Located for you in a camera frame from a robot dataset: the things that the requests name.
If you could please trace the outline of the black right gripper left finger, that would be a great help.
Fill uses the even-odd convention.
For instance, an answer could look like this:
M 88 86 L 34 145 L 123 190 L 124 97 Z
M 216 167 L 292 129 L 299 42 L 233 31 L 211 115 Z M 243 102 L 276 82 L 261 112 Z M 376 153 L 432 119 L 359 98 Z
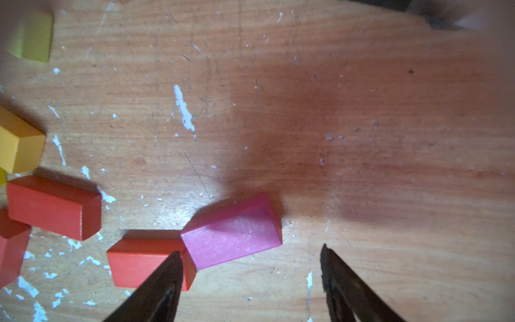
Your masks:
M 172 253 L 106 321 L 174 321 L 181 296 L 183 265 Z

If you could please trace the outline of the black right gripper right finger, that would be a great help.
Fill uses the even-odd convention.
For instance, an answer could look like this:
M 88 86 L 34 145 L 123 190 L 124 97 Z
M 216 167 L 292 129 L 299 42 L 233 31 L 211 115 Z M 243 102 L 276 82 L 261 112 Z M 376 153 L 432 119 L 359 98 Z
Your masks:
M 332 322 L 405 322 L 327 245 L 322 247 L 320 262 Z

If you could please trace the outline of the red cube block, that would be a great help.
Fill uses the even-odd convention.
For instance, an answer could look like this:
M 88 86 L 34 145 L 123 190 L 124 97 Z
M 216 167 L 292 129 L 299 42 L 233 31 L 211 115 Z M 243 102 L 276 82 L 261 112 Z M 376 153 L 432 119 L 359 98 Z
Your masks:
M 174 252 L 181 255 L 182 290 L 188 291 L 197 275 L 197 268 L 181 239 L 118 241 L 106 252 L 114 285 L 138 288 Z

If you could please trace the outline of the small magenta block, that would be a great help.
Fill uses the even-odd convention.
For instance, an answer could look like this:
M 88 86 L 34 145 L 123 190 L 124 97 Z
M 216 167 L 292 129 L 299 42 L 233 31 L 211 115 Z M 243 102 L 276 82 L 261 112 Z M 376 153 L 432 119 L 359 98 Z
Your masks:
M 196 215 L 181 238 L 198 270 L 282 245 L 282 223 L 266 193 Z

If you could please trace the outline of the lime yellow long block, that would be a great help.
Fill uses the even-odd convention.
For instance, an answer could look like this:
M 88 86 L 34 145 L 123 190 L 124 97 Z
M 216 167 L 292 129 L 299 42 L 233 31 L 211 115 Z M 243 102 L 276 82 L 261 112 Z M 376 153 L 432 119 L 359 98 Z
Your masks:
M 48 63 L 54 17 L 50 12 L 33 10 L 21 18 L 4 46 L 12 56 L 37 63 Z

